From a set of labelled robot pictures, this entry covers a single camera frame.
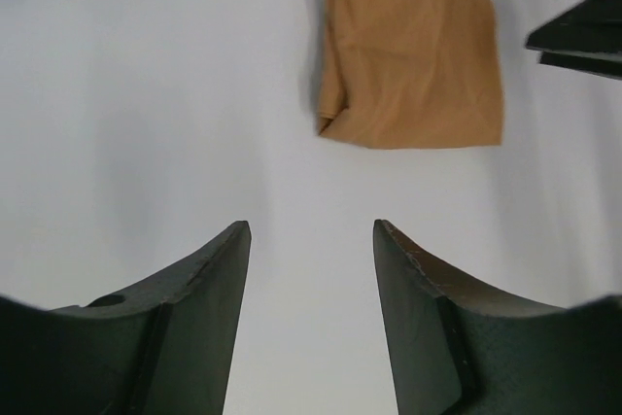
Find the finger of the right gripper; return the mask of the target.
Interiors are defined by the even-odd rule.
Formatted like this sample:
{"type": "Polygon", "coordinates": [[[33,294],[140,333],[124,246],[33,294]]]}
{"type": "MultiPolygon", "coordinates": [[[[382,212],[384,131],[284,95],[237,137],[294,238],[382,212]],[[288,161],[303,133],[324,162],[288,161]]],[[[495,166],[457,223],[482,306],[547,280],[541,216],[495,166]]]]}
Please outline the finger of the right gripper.
{"type": "Polygon", "coordinates": [[[555,52],[542,52],[539,55],[539,63],[609,79],[621,78],[621,63],[618,61],[555,52]]]}
{"type": "Polygon", "coordinates": [[[532,31],[527,49],[620,52],[621,0],[582,0],[532,31]]]}

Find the tan tank top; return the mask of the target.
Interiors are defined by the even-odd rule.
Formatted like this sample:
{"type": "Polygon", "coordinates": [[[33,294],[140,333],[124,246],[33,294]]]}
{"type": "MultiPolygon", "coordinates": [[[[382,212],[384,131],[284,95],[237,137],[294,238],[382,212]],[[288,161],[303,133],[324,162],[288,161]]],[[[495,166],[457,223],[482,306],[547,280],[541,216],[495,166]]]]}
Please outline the tan tank top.
{"type": "Polygon", "coordinates": [[[324,0],[317,131],[376,150],[502,141],[492,0],[324,0]]]}

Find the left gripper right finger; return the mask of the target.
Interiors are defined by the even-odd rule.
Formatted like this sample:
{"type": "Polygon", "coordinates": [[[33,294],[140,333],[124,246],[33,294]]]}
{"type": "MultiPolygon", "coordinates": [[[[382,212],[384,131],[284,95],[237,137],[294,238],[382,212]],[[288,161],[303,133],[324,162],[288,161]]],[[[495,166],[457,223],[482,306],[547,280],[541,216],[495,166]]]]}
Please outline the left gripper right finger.
{"type": "Polygon", "coordinates": [[[560,308],[493,287],[385,220],[373,255],[401,414],[617,414],[621,299],[560,308]]]}

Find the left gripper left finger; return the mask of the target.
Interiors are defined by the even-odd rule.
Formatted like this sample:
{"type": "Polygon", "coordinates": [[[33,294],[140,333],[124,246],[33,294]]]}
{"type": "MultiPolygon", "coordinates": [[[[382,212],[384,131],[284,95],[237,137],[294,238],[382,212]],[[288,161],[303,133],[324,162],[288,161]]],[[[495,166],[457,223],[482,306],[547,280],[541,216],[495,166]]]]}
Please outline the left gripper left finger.
{"type": "Polygon", "coordinates": [[[237,221],[87,306],[1,301],[5,414],[220,414],[250,258],[237,221]]]}

